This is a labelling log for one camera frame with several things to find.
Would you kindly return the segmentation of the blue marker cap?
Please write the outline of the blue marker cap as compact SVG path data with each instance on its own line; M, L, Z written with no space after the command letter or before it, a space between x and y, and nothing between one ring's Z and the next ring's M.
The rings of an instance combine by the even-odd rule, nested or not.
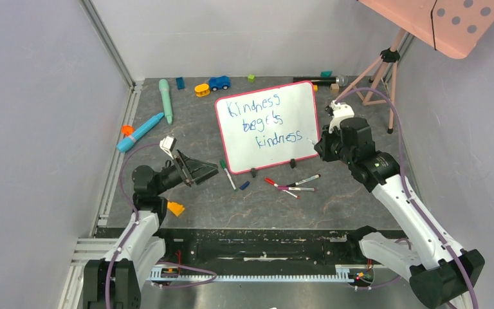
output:
M250 185L250 182L249 182L249 181L246 181L246 182L244 182L244 183L243 183L243 184L239 187L239 189L243 191L243 190L245 190L245 189L246 189L249 185Z

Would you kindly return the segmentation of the pink framed whiteboard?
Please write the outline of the pink framed whiteboard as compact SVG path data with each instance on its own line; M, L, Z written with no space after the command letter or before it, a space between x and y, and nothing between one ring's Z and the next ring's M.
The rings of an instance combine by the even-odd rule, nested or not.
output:
M222 97L215 102L227 167L247 173L316 156L320 136L312 83L290 83Z

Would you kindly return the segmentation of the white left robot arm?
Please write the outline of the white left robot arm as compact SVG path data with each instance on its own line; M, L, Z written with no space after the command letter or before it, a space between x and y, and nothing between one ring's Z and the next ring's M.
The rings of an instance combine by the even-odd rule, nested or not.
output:
M133 211L112 249L84 267L83 308L139 308L142 287L158 261L169 262L176 244L155 234L167 215L162 193L184 183L199 185L218 174L216 164L177 151L160 171L139 165L132 173Z

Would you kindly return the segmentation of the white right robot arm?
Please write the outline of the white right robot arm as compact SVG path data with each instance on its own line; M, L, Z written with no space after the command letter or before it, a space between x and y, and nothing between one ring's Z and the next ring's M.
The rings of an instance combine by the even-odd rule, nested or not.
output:
M466 250L430 214L417 197L399 162L376 150L372 131L364 118L342 120L339 126L324 126L315 151L325 162L341 161L397 221L413 245L387 239L370 226L348 237L347 257L361 263L375 260L406 280L414 295L427 308L450 304L477 308L473 290L485 260L477 249Z

